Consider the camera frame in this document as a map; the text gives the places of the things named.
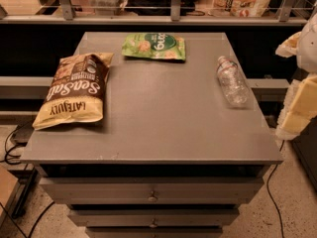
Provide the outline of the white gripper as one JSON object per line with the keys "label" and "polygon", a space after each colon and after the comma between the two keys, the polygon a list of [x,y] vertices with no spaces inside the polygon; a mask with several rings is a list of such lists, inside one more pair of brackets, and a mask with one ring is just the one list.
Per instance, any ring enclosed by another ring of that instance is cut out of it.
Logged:
{"label": "white gripper", "polygon": [[275,135],[281,140],[292,140],[317,116],[317,75],[292,80],[287,88]]}

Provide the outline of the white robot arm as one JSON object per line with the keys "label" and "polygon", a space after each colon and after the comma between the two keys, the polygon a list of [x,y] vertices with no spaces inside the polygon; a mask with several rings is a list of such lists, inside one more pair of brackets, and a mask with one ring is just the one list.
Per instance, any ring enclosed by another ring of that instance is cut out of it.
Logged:
{"label": "white robot arm", "polygon": [[308,73],[288,86],[275,134],[282,140],[293,140],[317,116],[317,15],[278,46],[280,57],[296,56],[297,66]]}

